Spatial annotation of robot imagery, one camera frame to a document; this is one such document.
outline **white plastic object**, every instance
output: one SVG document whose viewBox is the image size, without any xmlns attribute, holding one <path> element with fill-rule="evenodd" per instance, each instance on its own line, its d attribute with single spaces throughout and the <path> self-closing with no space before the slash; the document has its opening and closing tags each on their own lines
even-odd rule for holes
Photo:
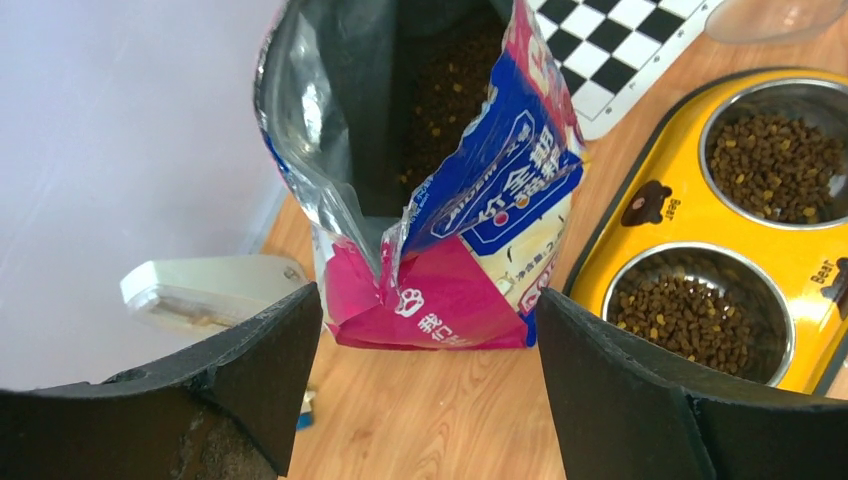
<svg viewBox="0 0 848 480">
<path fill-rule="evenodd" d="M 846 10 L 848 0 L 724 0 L 705 31 L 728 44 L 799 43 L 827 30 Z"/>
<path fill-rule="evenodd" d="M 134 320 L 202 339 L 306 283 L 290 258 L 244 255 L 148 261 L 121 280 L 121 292 Z"/>
<path fill-rule="evenodd" d="M 315 398 L 315 392 L 307 390 L 303 394 L 303 403 L 300 404 L 300 414 L 312 413 L 312 399 Z"/>
</svg>

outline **open bag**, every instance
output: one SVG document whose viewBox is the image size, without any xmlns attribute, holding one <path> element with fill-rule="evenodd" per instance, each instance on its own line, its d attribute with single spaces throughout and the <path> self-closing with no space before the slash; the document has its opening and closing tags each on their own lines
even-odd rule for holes
<svg viewBox="0 0 848 480">
<path fill-rule="evenodd" d="M 486 66 L 488 98 L 453 153 L 405 193 L 416 72 L 485 15 L 505 26 Z M 265 142 L 313 226 L 338 343 L 535 344 L 536 300 L 586 164 L 571 98 L 525 0 L 290 0 L 255 86 Z"/>
</svg>

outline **black and white checkerboard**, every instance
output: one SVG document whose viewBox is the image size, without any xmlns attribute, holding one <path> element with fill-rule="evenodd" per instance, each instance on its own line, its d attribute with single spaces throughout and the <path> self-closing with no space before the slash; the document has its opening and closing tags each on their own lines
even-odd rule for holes
<svg viewBox="0 0 848 480">
<path fill-rule="evenodd" d="M 528 0 L 587 140 L 604 136 L 704 30 L 721 0 Z"/>
</svg>

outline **kibble pile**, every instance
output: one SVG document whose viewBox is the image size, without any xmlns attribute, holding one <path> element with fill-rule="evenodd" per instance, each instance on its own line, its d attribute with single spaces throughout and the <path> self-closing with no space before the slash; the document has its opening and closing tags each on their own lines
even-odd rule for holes
<svg viewBox="0 0 848 480">
<path fill-rule="evenodd" d="M 845 173 L 841 140 L 781 115 L 745 117 L 720 128 L 709 171 L 733 203 L 782 223 L 831 220 L 828 183 Z"/>
<path fill-rule="evenodd" d="M 442 49 L 418 74 L 400 182 L 411 195 L 459 146 L 480 113 L 501 54 L 504 26 L 492 18 Z"/>
<path fill-rule="evenodd" d="M 616 290 L 620 328 L 689 360 L 737 375 L 748 364 L 751 322 L 732 295 L 678 275 Z"/>
</svg>

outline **stainless steel bowl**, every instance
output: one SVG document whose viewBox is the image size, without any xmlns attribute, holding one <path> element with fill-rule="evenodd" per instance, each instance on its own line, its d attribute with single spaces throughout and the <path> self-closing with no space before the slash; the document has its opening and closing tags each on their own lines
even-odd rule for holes
<svg viewBox="0 0 848 480">
<path fill-rule="evenodd" d="M 848 182 L 845 175 L 830 182 L 833 204 L 822 209 L 819 223 L 789 224 L 765 220 L 736 205 L 719 190 L 708 168 L 709 151 L 718 128 L 743 116 L 782 114 L 790 119 L 803 118 L 807 125 L 817 126 L 828 135 L 848 145 L 848 86 L 811 78 L 788 78 L 765 82 L 739 92 L 717 108 L 707 121 L 700 140 L 700 164 L 704 179 L 722 202 L 736 213 L 755 222 L 781 229 L 820 229 L 848 222 Z M 842 162 L 848 170 L 848 151 Z"/>
<path fill-rule="evenodd" d="M 769 276 L 741 255 L 706 243 L 667 243 L 642 252 L 628 262 L 607 289 L 601 316 L 609 321 L 621 312 L 614 299 L 644 281 L 681 272 L 721 294 L 731 292 L 751 320 L 749 361 L 737 376 L 776 386 L 783 379 L 795 349 L 795 324 L 786 299 Z"/>
</svg>

